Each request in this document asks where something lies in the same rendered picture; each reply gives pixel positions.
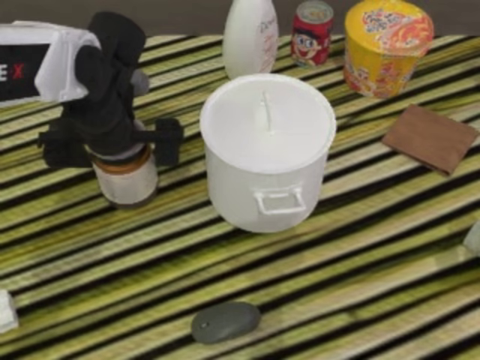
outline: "table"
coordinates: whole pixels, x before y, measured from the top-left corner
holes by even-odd
[[[235,229],[209,202],[198,116],[227,81],[218,36],[148,39],[136,116],[175,116],[187,139],[142,208],[112,208],[89,169],[46,168],[35,139],[57,106],[0,112],[0,287],[21,322],[1,359],[480,359],[480,259],[461,245],[480,218],[480,141],[450,177],[380,143],[411,103],[480,126],[480,38],[437,38],[391,100],[347,88],[342,37],[310,70],[288,43],[274,70],[322,91],[339,131],[316,211],[286,232]],[[258,305],[261,326],[195,344],[194,314],[227,300]]]

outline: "black mouse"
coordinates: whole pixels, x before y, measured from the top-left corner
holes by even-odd
[[[226,302],[200,311],[191,323],[193,339],[201,344],[216,344],[252,332],[262,315],[247,302]]]

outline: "yellow cup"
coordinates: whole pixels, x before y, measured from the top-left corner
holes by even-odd
[[[402,92],[434,37],[431,18],[403,0],[363,0],[347,13],[345,29],[345,81],[375,98]]]

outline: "brown square cloth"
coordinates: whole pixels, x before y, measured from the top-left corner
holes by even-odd
[[[382,142],[433,170],[451,175],[478,135],[473,127],[410,105]]]

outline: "white jar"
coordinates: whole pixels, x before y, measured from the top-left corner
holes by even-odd
[[[255,233],[294,227],[314,210],[335,114],[314,87],[289,76],[240,76],[200,114],[208,195],[229,223]]]
[[[233,0],[223,33],[223,63],[230,79],[272,71],[278,20],[272,0]]]

